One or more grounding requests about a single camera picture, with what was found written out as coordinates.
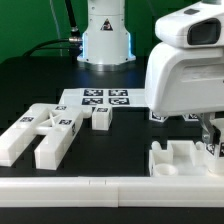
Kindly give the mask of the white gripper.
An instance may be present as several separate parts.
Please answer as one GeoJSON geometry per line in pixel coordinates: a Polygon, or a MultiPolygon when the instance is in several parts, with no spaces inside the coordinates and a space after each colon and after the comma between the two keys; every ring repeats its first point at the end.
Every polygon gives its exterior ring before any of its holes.
{"type": "Polygon", "coordinates": [[[220,130],[215,114],[206,112],[224,111],[224,49],[156,45],[148,59],[145,101],[158,116],[202,113],[202,140],[215,148],[220,130]]]}

